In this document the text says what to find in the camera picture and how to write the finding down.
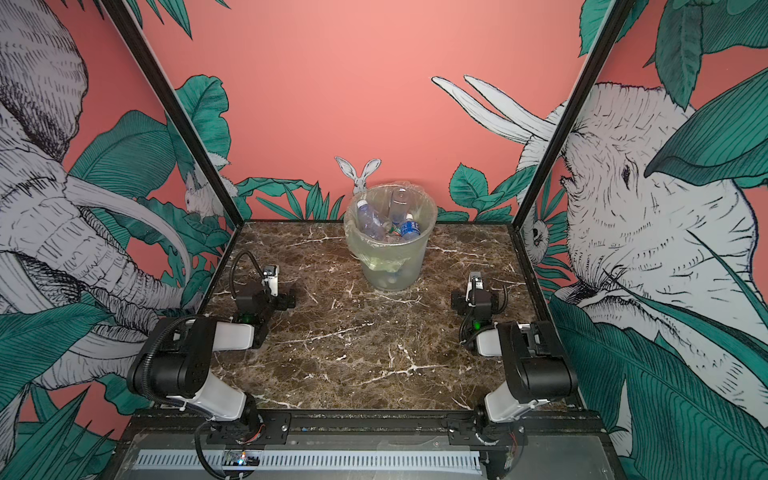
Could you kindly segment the blue label Chinese water bottle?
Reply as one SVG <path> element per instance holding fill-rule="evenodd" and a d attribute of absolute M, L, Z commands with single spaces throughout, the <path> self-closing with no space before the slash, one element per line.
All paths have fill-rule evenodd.
<path fill-rule="evenodd" d="M 399 227 L 400 238 L 407 242 L 418 239 L 421 235 L 421 228 L 411 213 L 407 213 L 405 220 Z"/>

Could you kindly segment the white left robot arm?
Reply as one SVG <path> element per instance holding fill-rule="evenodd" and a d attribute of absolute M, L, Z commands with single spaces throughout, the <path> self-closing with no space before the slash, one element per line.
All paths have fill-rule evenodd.
<path fill-rule="evenodd" d="M 161 319 L 129 369 L 129 391 L 208 420 L 258 427 L 263 421 L 255 400 L 217 377 L 211 371 L 212 358 L 220 351 L 261 348 L 273 314 L 296 306 L 296 289 L 276 296 L 262 290 L 236 303 L 232 321 L 205 315 Z"/>

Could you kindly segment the clear white-cap bottle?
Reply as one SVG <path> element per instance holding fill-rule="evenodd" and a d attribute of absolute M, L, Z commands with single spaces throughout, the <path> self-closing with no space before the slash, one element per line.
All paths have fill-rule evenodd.
<path fill-rule="evenodd" d="M 359 231 L 374 240 L 383 240 L 386 229 L 376 209 L 365 199 L 359 200 L 356 207 Z"/>

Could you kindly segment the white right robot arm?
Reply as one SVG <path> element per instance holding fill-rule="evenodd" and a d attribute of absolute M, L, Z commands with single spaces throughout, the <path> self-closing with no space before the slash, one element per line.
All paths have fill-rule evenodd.
<path fill-rule="evenodd" d="M 497 293 L 479 287 L 451 292 L 451 308 L 461 317 L 459 344 L 478 356 L 502 361 L 504 381 L 482 405 L 487 421 L 496 424 L 515 422 L 578 389 L 554 324 L 495 322 L 504 305 Z"/>

